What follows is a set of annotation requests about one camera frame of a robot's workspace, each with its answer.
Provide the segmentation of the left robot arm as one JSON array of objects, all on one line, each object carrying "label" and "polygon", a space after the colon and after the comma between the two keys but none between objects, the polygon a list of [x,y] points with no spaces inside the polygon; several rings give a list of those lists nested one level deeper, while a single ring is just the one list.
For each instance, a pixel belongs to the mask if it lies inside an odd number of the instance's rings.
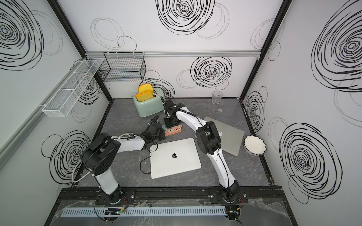
[{"label": "left robot arm", "polygon": [[166,139],[166,133],[156,115],[148,123],[147,128],[140,134],[130,136],[111,136],[101,133],[82,153],[81,162],[95,177],[110,204],[117,204],[122,199],[119,183],[114,178],[111,165],[118,153],[130,151],[151,151],[158,141]]}]

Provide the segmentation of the orange power strip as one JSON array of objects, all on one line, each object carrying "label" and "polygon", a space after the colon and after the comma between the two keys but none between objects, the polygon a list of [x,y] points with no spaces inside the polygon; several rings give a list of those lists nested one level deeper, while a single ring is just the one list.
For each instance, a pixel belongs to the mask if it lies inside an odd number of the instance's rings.
[{"label": "orange power strip", "polygon": [[182,126],[178,125],[178,126],[175,126],[172,128],[166,128],[165,135],[166,135],[166,137],[168,137],[168,136],[180,133],[181,131],[182,131]]}]

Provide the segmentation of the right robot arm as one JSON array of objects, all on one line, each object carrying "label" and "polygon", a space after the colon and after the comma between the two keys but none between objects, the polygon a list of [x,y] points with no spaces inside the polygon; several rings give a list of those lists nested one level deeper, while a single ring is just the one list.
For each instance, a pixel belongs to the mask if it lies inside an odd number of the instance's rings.
[{"label": "right robot arm", "polygon": [[215,123],[199,118],[182,103],[175,104],[170,99],[161,100],[166,115],[165,125],[170,128],[183,122],[196,133],[199,149],[209,157],[217,173],[224,200],[228,203],[234,202],[238,198],[239,184],[223,156],[221,138]]}]

